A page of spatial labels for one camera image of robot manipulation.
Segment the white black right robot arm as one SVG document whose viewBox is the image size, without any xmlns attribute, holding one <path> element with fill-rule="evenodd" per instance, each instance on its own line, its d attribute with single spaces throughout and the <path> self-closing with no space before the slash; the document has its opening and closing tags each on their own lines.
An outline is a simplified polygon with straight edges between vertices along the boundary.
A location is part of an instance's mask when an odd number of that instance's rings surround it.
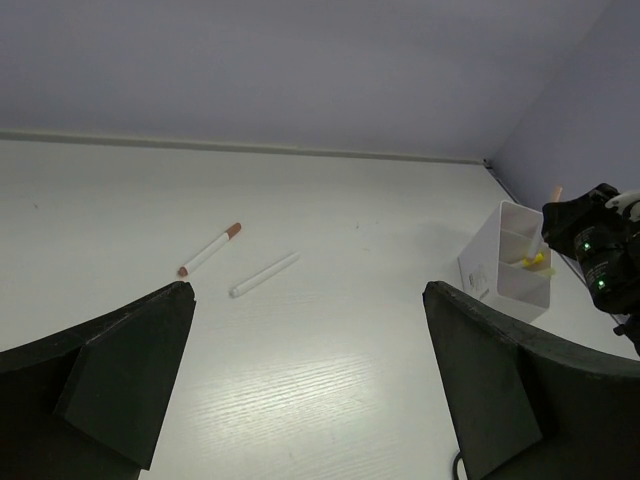
<svg viewBox="0 0 640 480">
<path fill-rule="evenodd" d="M 594 306 L 626 319 L 614 333 L 639 347 L 639 193 L 602 183 L 542 207 L 549 248 L 580 267 Z"/>
</svg>

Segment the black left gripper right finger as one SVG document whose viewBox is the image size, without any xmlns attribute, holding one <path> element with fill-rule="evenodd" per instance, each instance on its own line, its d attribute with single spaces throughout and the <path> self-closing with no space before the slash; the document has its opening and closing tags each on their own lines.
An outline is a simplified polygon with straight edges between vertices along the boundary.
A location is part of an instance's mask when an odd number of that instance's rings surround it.
<svg viewBox="0 0 640 480">
<path fill-rule="evenodd" d="M 434 281 L 427 326 L 470 479 L 636 479 L 639 364 Z"/>
</svg>

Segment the bright yellow cap marker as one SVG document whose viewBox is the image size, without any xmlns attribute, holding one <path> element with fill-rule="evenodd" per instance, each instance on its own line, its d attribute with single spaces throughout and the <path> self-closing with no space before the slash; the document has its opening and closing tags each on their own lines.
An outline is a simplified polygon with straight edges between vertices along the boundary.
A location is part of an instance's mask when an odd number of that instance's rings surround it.
<svg viewBox="0 0 640 480">
<path fill-rule="evenodd" d="M 537 263 L 540 263 L 540 262 L 542 262 L 543 260 L 544 260 L 544 255 L 543 255 L 542 253 L 538 253 L 538 254 L 537 254 L 533 259 L 527 259 L 527 258 L 525 258 L 525 259 L 522 261 L 522 265 L 523 265 L 524 267 L 528 267 L 528 266 L 531 266 L 531 265 L 535 265 L 535 264 L 537 264 Z"/>
</svg>

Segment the all white marker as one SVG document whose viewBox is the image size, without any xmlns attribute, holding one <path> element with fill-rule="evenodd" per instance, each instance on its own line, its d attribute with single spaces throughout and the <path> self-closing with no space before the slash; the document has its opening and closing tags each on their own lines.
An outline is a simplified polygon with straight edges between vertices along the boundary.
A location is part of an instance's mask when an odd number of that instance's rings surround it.
<svg viewBox="0 0 640 480">
<path fill-rule="evenodd" d="M 276 263 L 256 273 L 255 275 L 248 278 L 247 280 L 232 287 L 229 290 L 229 296 L 231 298 L 239 298 L 240 296 L 245 295 L 249 291 L 255 289 L 259 285 L 271 279 L 275 275 L 281 273 L 282 271 L 284 271 L 285 269 L 287 269 L 288 267 L 296 263 L 299 259 L 300 259 L 299 252 L 295 252 L 288 255 L 287 257 L 277 261 Z"/>
</svg>

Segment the peach cap white marker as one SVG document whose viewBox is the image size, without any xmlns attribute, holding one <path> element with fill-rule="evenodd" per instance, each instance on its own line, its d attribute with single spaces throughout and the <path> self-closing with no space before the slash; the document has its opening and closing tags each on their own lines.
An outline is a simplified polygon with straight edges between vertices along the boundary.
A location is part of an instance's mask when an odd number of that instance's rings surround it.
<svg viewBox="0 0 640 480">
<path fill-rule="evenodd" d="M 560 200 L 562 191 L 563 191 L 563 187 L 560 185 L 557 185 L 552 191 L 549 202 L 557 203 Z M 541 245 L 543 242 L 543 237 L 542 237 L 543 224 L 544 224 L 544 220 L 541 220 L 539 225 L 536 228 L 534 237 L 527 250 L 527 254 L 526 254 L 527 259 L 533 259 L 540 252 Z"/>
</svg>

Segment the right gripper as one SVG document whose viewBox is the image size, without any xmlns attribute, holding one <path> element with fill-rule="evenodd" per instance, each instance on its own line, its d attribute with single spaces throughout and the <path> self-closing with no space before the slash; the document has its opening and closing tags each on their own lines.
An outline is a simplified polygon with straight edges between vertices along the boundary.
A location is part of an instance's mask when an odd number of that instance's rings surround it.
<svg viewBox="0 0 640 480">
<path fill-rule="evenodd" d="M 613 233 L 620 229 L 620 217 L 606 203 L 620 192 L 601 183 L 586 194 L 569 201 L 550 202 L 542 207 L 542 237 L 551 250 L 574 255 L 579 234 L 589 227 Z"/>
</svg>

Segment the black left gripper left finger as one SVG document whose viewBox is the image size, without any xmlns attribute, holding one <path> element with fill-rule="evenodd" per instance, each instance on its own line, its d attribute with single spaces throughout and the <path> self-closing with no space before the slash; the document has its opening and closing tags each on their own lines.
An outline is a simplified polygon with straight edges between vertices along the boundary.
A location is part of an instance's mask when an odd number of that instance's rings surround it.
<svg viewBox="0 0 640 480">
<path fill-rule="evenodd" d="M 195 313 L 188 282 L 1 354 L 4 479 L 151 467 Z"/>
</svg>

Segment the brown cap white marker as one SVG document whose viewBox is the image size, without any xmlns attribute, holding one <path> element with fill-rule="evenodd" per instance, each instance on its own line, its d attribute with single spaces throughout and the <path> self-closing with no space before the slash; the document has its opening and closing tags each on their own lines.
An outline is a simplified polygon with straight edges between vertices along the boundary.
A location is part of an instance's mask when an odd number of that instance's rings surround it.
<svg viewBox="0 0 640 480">
<path fill-rule="evenodd" d="M 234 223 L 227 228 L 219 237 L 214 239 L 209 245 L 202 249 L 192 259 L 187 261 L 177 270 L 177 276 L 179 278 L 186 278 L 198 269 L 205 261 L 213 256 L 218 250 L 226 245 L 231 239 L 233 239 L 242 229 L 242 225 L 239 222 Z"/>
</svg>

